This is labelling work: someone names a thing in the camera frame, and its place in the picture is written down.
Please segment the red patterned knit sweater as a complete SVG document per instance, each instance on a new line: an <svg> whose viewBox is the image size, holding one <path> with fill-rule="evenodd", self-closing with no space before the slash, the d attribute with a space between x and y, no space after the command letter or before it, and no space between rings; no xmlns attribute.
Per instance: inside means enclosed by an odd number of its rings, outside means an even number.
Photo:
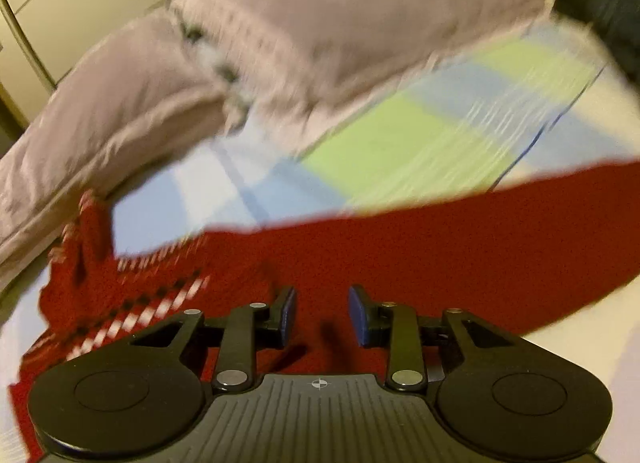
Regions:
<svg viewBox="0 0 640 463"><path fill-rule="evenodd" d="M110 208L92 193L50 253L39 307L48 327L10 388L29 457L43 452L27 412L35 378L113 325L181 297L221 316L294 287L293 339L257 358L259 373L381 372L356 344L347 291L440 313L461 307L513 333L545 327L639 272L639 166L602 165L457 201L303 222L250 233L208 230L134 257L114 252Z"/></svg>

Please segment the dark clothes pile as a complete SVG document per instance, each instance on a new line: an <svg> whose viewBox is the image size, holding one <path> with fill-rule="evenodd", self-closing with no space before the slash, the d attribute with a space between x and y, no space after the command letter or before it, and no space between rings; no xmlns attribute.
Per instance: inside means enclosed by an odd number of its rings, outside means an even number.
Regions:
<svg viewBox="0 0 640 463"><path fill-rule="evenodd" d="M554 10L589 24L629 80L639 84L639 0L555 0Z"/></svg>

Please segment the mauve pillow far side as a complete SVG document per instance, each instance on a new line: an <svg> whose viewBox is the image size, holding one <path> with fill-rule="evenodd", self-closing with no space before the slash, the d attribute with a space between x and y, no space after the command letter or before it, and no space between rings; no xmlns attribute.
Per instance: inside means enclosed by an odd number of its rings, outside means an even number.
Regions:
<svg viewBox="0 0 640 463"><path fill-rule="evenodd" d="M151 160L226 127L228 94L167 10L102 40L2 157L2 275L39 255L85 189L111 190Z"/></svg>

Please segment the mauve pillow near headboard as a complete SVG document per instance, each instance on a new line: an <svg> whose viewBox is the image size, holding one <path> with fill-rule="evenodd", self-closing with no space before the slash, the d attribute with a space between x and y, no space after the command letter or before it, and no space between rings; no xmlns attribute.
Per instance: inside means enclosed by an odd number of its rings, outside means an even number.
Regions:
<svg viewBox="0 0 640 463"><path fill-rule="evenodd" d="M549 0L173 0L299 154L443 60L543 19Z"/></svg>

